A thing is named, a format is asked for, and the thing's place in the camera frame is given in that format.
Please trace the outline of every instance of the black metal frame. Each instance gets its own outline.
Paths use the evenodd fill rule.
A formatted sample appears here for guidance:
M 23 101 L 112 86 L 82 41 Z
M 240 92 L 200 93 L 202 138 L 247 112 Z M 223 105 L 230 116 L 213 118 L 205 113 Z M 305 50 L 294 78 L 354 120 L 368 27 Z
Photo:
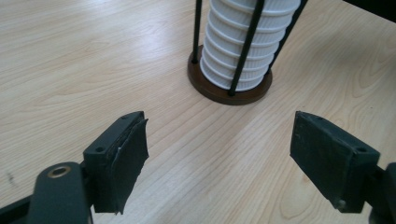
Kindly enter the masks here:
M 300 17 L 301 13 L 303 12 L 303 9 L 306 5 L 306 2 L 308 0 L 302 0 L 300 6 L 297 8 L 297 10 L 294 12 L 292 21 L 288 28 L 286 29 L 285 36 L 282 38 L 282 40 L 279 42 L 279 48 L 275 53 L 274 59 L 271 62 L 271 64 L 268 67 L 268 71 L 270 71 L 272 65 L 274 64 L 277 55 L 281 51 L 283 45 L 285 44 L 286 40 L 288 39 L 291 30 L 293 29 L 295 23 L 297 22 L 298 18 Z M 242 47 L 241 55 L 238 60 L 238 64 L 235 68 L 235 73 L 233 75 L 233 81 L 231 84 L 230 89 L 228 90 L 228 95 L 229 96 L 235 96 L 235 90 L 236 86 L 239 82 L 239 78 L 241 77 L 242 70 L 245 65 L 245 61 L 248 57 L 248 51 L 251 46 L 251 42 L 253 40 L 254 34 L 256 33 L 257 25 L 259 24 L 260 17 L 262 15 L 262 10 L 265 5 L 265 0 L 257 0 L 256 6 L 253 11 L 253 15 L 250 21 L 250 25 L 247 30 L 247 36 L 244 42 L 244 46 Z M 200 26 L 201 26 L 201 10 L 202 10 L 202 0 L 197 0 L 196 1 L 196 7 L 195 7 L 195 25 L 194 25 L 194 38 L 193 38 L 193 44 L 192 44 L 192 63 L 198 63 L 198 45 L 199 45 L 199 31 L 200 31 Z

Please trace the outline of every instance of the white cylindrical object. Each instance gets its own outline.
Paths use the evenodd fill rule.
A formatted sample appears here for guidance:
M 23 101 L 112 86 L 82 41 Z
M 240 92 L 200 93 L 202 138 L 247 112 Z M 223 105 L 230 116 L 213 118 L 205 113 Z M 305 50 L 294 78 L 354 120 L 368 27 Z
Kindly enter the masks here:
M 301 0 L 266 0 L 236 91 L 258 86 Z M 244 45 L 256 1 L 211 0 L 204 50 L 204 76 L 228 90 Z

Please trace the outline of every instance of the cylindrical stand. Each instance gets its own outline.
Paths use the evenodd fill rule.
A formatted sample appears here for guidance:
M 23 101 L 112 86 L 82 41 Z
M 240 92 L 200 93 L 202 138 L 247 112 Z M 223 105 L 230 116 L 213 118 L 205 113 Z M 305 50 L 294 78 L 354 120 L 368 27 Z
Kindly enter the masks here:
M 292 27 L 294 26 L 295 22 L 297 21 L 298 17 L 300 16 L 303 8 L 306 4 L 307 0 L 302 0 L 299 8 L 295 11 L 292 22 L 288 29 L 286 30 L 285 36 L 283 37 L 282 41 L 280 42 L 279 48 L 275 53 L 275 58 L 277 54 L 280 52 L 283 44 L 285 43 L 286 39 L 288 38 Z M 264 0 L 258 0 L 256 2 L 256 6 L 253 12 L 253 16 L 247 30 L 247 37 L 242 48 L 241 55 L 239 57 L 239 61 L 237 67 L 235 69 L 235 74 L 233 76 L 233 83 L 229 90 L 224 90 L 214 84 L 212 84 L 206 77 L 203 75 L 200 67 L 200 59 L 202 57 L 202 49 L 204 46 L 198 47 L 199 43 L 199 31 L 200 31 L 200 20 L 201 20 L 201 7 L 202 7 L 202 0 L 196 1 L 196 10 L 195 10 L 195 27 L 194 27 L 194 39 L 193 39 L 193 51 L 189 57 L 188 61 L 188 75 L 192 86 L 198 90 L 202 95 L 205 97 L 221 103 L 225 105 L 247 105 L 253 102 L 260 100 L 265 93 L 267 93 L 268 89 L 272 84 L 272 71 L 271 66 L 274 62 L 271 63 L 267 74 L 264 75 L 262 82 L 255 88 L 248 90 L 248 91 L 238 91 L 235 92 L 236 85 L 240 78 L 241 72 L 244 67 L 245 60 L 248 56 L 248 51 L 255 34 L 257 24 L 261 17 L 261 12 L 264 7 Z

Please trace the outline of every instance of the screw hole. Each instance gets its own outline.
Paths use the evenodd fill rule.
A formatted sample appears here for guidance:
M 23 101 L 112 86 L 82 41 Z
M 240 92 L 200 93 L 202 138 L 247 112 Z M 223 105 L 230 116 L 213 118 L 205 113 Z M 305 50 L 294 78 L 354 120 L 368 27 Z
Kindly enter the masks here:
M 105 149 L 103 147 L 97 147 L 95 149 L 96 152 L 103 152 Z
M 70 166 L 56 167 L 53 170 L 49 171 L 48 177 L 50 177 L 50 178 L 58 178 L 58 177 L 61 177 L 63 175 L 66 175 L 70 171 L 71 171 Z

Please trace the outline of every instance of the wood grain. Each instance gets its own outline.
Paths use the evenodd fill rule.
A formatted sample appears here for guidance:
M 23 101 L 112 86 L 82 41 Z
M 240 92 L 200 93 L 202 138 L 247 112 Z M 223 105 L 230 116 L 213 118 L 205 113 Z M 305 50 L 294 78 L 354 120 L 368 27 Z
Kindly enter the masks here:
M 150 158 L 124 215 L 95 223 L 367 223 L 370 206 L 338 213 L 289 157 L 292 123 L 322 116 L 382 168 L 396 161 L 396 24 L 310 0 L 265 97 L 228 106 L 187 78 L 193 13 L 183 0 L 0 1 L 0 206 L 144 110 Z

